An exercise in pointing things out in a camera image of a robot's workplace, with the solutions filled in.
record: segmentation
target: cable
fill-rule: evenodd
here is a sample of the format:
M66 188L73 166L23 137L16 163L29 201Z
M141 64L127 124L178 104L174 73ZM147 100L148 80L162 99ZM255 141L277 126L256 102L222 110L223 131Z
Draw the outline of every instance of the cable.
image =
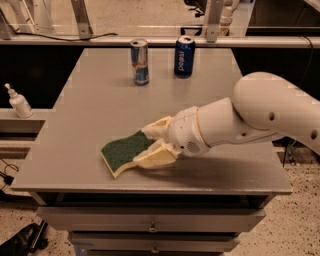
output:
M19 167L16 166L15 164L8 164L6 161L4 161L1 157L0 157L0 161L2 161L6 167L4 168L4 174L6 174L7 172L7 168L10 167L12 170L18 172L19 171Z
M15 164L8 164L5 160L3 160L2 158L0 158L0 160L5 163L5 168L4 168L4 172L0 171L0 176L3 178L3 181L5 183L5 185L11 185L14 177L7 175L7 168L10 167L11 169L13 169L14 171L18 172L19 171L19 167L16 166Z
M96 35L96 36L93 36L93 37L77 38L77 39L65 39L65 38L54 37L54 36L47 36L47 35L33 34L33 33L20 33L20 32L16 33L16 35L40 36L40 37L53 39L53 40L76 42L76 41L89 41L91 39L96 39L96 38L100 38L100 37L104 37L104 36L117 36L118 34L116 34L116 33L106 33L106 34Z

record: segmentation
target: sponge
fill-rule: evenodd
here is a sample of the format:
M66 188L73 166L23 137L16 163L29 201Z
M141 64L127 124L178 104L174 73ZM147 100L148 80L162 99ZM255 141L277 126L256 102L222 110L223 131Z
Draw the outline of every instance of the sponge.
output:
M140 130L127 138L115 140L106 144L102 150L102 157L111 174L117 178L126 169L137 166L133 158L153 144Z

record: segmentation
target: can lid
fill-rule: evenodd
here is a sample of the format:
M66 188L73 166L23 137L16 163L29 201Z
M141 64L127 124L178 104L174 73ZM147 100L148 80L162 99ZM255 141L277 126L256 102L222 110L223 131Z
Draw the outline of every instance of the can lid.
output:
M133 47L144 47L144 46L148 45L148 42L145 39L138 38L138 39L133 39L130 42L130 45Z
M178 41L183 44L191 44L194 42L191 36L180 36Z

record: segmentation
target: blue can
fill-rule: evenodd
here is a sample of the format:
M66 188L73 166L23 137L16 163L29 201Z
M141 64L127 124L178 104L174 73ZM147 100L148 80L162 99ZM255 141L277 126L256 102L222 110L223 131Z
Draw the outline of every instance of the blue can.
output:
M181 36L176 42L174 74L179 78L191 76L196 43L190 36Z
M145 85L149 83L148 42L144 39L134 39L130 45L134 82L137 85Z

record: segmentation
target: white bottle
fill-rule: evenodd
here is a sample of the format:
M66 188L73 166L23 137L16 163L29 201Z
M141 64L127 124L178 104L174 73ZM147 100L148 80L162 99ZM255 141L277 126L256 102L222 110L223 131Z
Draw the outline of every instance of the white bottle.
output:
M26 100L26 98L18 94L15 90L11 89L10 84L5 84L5 87L8 89L10 95L9 103L17 112L18 116L21 118L27 118L33 114L33 111Z

